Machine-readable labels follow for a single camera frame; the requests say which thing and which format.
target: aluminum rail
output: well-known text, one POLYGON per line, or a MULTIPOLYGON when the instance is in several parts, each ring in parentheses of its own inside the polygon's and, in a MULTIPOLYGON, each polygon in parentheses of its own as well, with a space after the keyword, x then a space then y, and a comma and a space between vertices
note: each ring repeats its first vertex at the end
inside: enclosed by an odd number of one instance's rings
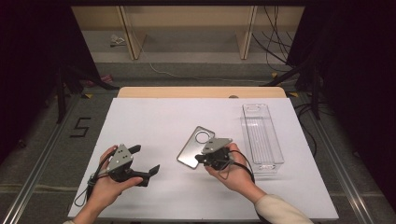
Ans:
MULTIPOLYGON (((301 94, 301 99, 305 104, 309 103, 309 99, 305 94, 301 94)), ((312 112, 309 112, 309 115, 318 131, 320 138, 324 143, 332 168, 334 169, 334 172, 337 175, 338 181, 340 181, 341 187, 343 188, 359 223, 374 224, 375 222, 367 208, 365 201, 359 194, 359 191, 356 188, 356 186, 353 184, 353 181, 350 178, 346 167, 344 166, 343 162, 338 156, 337 150, 332 144, 329 135, 327 135, 326 130, 323 127, 321 121, 317 120, 312 112)))
POLYGON ((78 96, 76 95, 72 96, 70 101, 70 108, 68 109, 68 112, 64 116, 63 121, 57 124, 54 130, 52 131, 49 141, 47 142, 46 146, 44 147, 44 150, 42 151, 40 157, 35 163, 35 167, 33 168, 32 172, 29 174, 28 178, 23 184, 21 191, 18 193, 14 202, 9 207, 6 218, 3 220, 3 224, 18 223, 26 205, 29 203, 33 191, 35 190, 35 185, 37 184, 40 176, 43 174, 44 169, 47 166, 47 163, 50 159, 50 155, 53 149, 55 148, 56 143, 58 142, 62 130, 64 129, 64 125, 66 124, 67 119, 69 118, 71 112, 76 106, 78 100, 79 100, 78 96))

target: wooden panel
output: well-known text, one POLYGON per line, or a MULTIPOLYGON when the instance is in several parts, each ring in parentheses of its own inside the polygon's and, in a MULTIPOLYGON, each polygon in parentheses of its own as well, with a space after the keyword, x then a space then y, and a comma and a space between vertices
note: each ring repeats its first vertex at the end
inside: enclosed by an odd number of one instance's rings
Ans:
POLYGON ((285 98, 279 87, 123 87, 119 98, 285 98))
POLYGON ((125 7, 135 29, 246 30, 251 7, 125 7))
POLYGON ((118 7, 72 7, 83 31, 122 30, 118 7))
MULTIPOLYGON (((271 18, 272 24, 275 23, 275 7, 265 7, 271 18)), ((264 7, 258 7, 256 20, 254 21, 254 31, 272 31, 270 21, 264 7)), ((297 31, 300 19, 303 15, 304 7, 279 7, 277 13, 276 27, 279 32, 297 31)))

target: clear plastic container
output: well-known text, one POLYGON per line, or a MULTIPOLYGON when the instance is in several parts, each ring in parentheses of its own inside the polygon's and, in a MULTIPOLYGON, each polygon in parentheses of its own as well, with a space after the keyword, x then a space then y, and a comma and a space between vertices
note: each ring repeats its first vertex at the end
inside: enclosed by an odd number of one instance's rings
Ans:
POLYGON ((242 105, 241 116, 247 160, 255 175, 276 174, 285 162, 268 105, 242 105))

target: white table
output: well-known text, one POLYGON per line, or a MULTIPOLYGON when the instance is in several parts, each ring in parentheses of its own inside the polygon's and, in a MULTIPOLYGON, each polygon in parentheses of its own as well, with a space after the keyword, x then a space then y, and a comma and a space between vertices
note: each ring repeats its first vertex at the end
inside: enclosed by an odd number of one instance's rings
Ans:
MULTIPOLYGON (((108 111, 92 158, 77 195, 103 152, 114 144, 141 145, 132 168, 147 172, 157 164, 160 172, 147 188, 124 191, 99 216, 112 220, 141 221, 257 221, 253 204, 226 189, 207 174, 177 161, 196 126, 232 138, 245 151, 240 116, 242 104, 268 104, 285 159, 278 173, 256 177, 258 186, 281 196, 313 220, 333 220, 338 215, 318 172, 291 102, 287 98, 117 98, 108 111)), ((69 216, 80 208, 72 206, 69 216)))

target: wrist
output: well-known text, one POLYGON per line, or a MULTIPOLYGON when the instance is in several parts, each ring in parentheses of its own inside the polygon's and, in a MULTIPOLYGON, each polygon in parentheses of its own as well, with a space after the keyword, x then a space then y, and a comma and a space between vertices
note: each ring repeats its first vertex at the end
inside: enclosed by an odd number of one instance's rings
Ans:
POLYGON ((255 185, 253 182, 248 183, 240 190, 237 190, 237 192, 242 194, 252 203, 256 203, 260 198, 267 194, 264 190, 257 187, 257 185, 255 185))
POLYGON ((103 206, 87 201, 73 221, 75 224, 93 223, 104 209, 103 206))

